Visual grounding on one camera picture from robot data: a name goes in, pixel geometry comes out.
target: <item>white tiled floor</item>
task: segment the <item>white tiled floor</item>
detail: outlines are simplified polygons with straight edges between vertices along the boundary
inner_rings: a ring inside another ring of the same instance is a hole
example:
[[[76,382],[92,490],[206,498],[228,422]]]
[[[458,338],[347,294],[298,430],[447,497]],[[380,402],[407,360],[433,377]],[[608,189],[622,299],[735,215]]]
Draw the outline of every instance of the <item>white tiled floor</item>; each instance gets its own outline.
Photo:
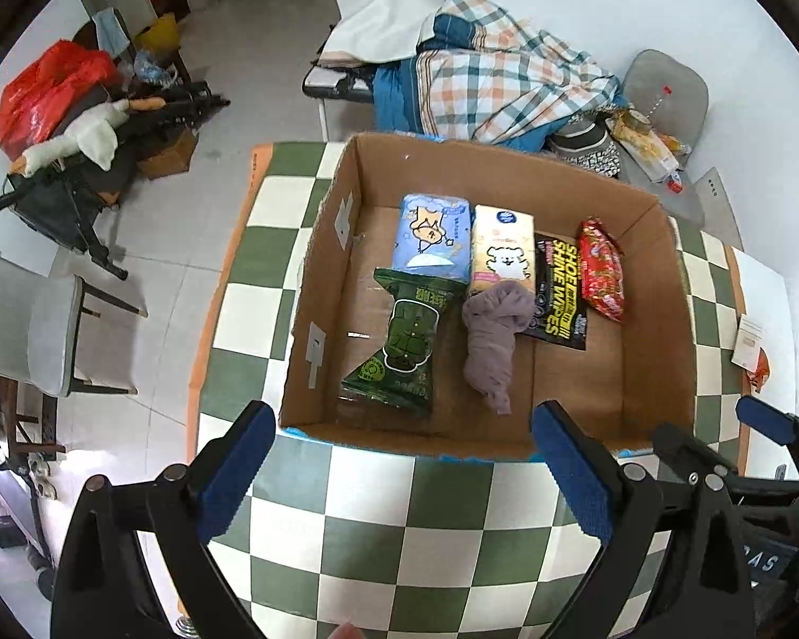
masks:
[[[6,510],[0,506],[0,515]],[[32,639],[50,636],[50,603],[36,588],[25,548],[0,547],[0,596]]]
[[[53,469],[60,499],[43,504],[54,554],[83,482],[106,473],[115,483],[154,478],[185,460],[187,385],[198,337],[239,215],[255,144],[320,140],[316,104],[301,93],[309,61],[339,18],[334,0],[224,0],[182,24],[183,57],[196,78],[232,100],[201,130],[187,174],[139,179],[119,212],[96,229],[116,251],[127,281],[60,252],[53,274],[90,283],[148,310],[135,317],[94,301],[102,319],[84,317],[79,371],[95,381],[135,386],[134,397],[73,395],[60,401],[58,436],[68,453]],[[368,106],[328,104],[333,140],[372,126]],[[155,541],[142,538],[161,600],[175,596]]]

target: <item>yellow bag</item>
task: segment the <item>yellow bag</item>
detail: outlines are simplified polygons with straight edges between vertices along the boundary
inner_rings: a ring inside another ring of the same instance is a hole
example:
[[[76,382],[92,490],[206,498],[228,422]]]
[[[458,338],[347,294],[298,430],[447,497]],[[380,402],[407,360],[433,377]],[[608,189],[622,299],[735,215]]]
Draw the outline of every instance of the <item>yellow bag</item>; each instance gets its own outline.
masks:
[[[156,57],[171,53],[181,46],[181,31],[175,15],[163,14],[151,26],[142,29],[136,36],[136,47],[145,49]]]

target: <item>green snack package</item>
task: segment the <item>green snack package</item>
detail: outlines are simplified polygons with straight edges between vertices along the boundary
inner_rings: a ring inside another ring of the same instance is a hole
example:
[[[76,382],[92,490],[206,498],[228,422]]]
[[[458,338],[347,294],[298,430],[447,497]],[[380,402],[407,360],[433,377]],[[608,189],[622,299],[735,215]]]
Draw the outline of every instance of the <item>green snack package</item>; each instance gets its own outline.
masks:
[[[432,412],[432,349],[438,320],[466,283],[378,268],[373,278],[394,296],[388,338],[341,382],[343,395],[414,412]]]

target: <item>white cloth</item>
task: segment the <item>white cloth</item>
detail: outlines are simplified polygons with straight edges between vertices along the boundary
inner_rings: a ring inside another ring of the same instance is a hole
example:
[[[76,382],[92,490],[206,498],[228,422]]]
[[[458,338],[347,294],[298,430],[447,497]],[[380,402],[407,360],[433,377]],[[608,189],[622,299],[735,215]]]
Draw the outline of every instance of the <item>white cloth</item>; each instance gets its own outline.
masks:
[[[94,30],[98,35],[98,49],[110,53],[115,59],[130,45],[130,38],[121,29],[116,12],[112,7],[102,9],[92,16]]]
[[[79,114],[60,136],[33,144],[23,152],[23,176],[29,178],[39,168],[78,151],[103,170],[109,170],[118,148],[115,128],[128,121],[129,106],[127,99],[101,103]]]
[[[337,0],[341,22],[326,40],[320,64],[353,66],[409,58],[433,35],[444,0]]]

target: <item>green and white checkered tablecloth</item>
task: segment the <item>green and white checkered tablecloth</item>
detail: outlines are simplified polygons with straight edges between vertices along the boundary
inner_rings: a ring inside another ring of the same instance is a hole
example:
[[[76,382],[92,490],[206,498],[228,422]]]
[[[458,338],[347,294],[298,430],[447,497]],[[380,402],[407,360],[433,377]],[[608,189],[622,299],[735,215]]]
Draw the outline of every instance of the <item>green and white checkered tablecloth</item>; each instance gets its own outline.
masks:
[[[249,400],[281,404],[300,264],[342,151],[273,147],[219,312],[199,446]],[[716,239],[673,225],[697,341],[695,433],[736,458],[728,263]],[[654,456],[626,460],[658,473]],[[635,624],[665,540],[655,537],[616,632]],[[542,463],[449,463],[289,435],[277,436],[230,531],[209,544],[268,639],[324,639],[345,620],[379,639],[533,639],[598,547]]]

